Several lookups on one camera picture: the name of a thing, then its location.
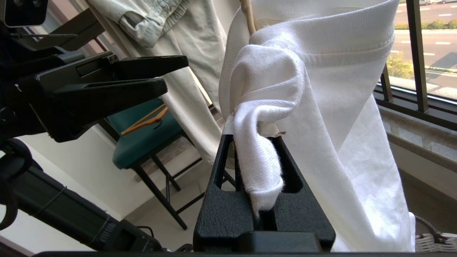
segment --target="wooden hanger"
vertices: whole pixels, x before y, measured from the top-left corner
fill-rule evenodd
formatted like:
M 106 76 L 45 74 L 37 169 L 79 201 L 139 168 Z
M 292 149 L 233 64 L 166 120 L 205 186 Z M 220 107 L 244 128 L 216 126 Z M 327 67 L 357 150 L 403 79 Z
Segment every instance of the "wooden hanger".
M 154 116 L 153 118 L 151 118 L 149 120 L 146 120 L 147 118 L 151 117 L 154 113 L 158 112 L 162 108 L 163 108 L 163 110 L 161 112 L 159 112 L 159 114 L 157 114 L 156 116 Z M 161 106 L 159 106 L 158 108 L 156 108 L 155 110 L 150 112 L 148 115 L 144 116 L 143 118 L 141 118 L 140 120 L 135 122 L 135 124 L 128 127 L 126 130 L 122 131 L 121 135 L 125 136 L 128 133 L 131 133 L 139 128 L 142 128 L 144 126 L 151 125 L 151 124 L 154 124 L 154 123 L 160 121 L 165 116 L 167 111 L 168 111 L 168 107 L 166 107 L 165 104 L 162 104 Z
M 252 5 L 251 0 L 239 0 L 241 3 L 241 10 L 246 16 L 246 21 L 248 23 L 249 34 L 252 35 L 256 32 L 254 15 L 252 14 Z

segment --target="car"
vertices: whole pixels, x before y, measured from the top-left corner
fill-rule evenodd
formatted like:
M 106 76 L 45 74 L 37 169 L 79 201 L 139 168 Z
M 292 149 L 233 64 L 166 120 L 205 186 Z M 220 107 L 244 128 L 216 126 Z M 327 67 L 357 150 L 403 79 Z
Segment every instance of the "car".
M 429 5 L 431 4 L 431 0 L 419 0 L 419 5 Z

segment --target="metal railing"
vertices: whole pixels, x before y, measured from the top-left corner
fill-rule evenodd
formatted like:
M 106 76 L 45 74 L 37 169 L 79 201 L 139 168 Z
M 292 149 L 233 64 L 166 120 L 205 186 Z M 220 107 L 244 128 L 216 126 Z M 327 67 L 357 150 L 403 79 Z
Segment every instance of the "metal railing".
M 419 1 L 406 0 L 406 10 L 416 91 L 391 86 L 388 69 L 385 66 L 381 74 L 381 83 L 376 86 L 373 95 L 380 106 L 457 130 L 457 105 L 427 94 Z

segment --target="wall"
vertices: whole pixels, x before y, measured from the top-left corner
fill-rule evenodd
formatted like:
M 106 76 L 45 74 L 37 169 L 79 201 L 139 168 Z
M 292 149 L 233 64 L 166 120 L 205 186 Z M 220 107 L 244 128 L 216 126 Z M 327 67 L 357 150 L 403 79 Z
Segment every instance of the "wall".
M 119 213 L 104 204 L 103 201 L 91 194 L 85 187 L 81 186 L 33 147 L 28 146 L 33 158 L 49 176 L 106 210 L 112 217 L 116 219 L 121 217 Z M 0 205 L 0 217 L 4 216 L 5 210 L 5 206 Z M 0 232 L 0 241 L 27 255 L 43 251 L 91 251 L 90 248 L 80 244 L 75 239 L 22 211 L 19 211 L 13 225 Z
M 391 143 L 390 146 L 399 169 L 457 200 L 456 171 L 448 170 L 398 145 Z
M 97 126 L 79 139 L 64 143 L 56 143 L 47 134 L 22 136 L 20 139 L 83 185 L 118 213 L 120 219 L 153 196 L 144 183 L 134 180 L 134 171 L 119 170 L 114 166 L 112 157 L 116 145 Z M 165 167 L 173 175 L 198 157 L 197 150 L 191 148 L 166 163 Z M 165 187 L 165 177 L 161 172 L 154 172 L 151 178 L 159 189 Z

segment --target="white basket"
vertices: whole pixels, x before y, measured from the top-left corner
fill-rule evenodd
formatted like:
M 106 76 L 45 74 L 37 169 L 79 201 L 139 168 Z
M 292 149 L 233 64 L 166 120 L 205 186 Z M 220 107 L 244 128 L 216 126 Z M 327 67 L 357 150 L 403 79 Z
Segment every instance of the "white basket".
M 416 252 L 457 252 L 457 235 L 441 233 L 424 218 L 415 215 L 416 221 L 428 229 L 429 234 L 416 236 Z
M 416 236 L 416 252 L 457 252 L 457 235 L 441 233 L 447 238 L 443 243 L 435 243 L 432 234 Z

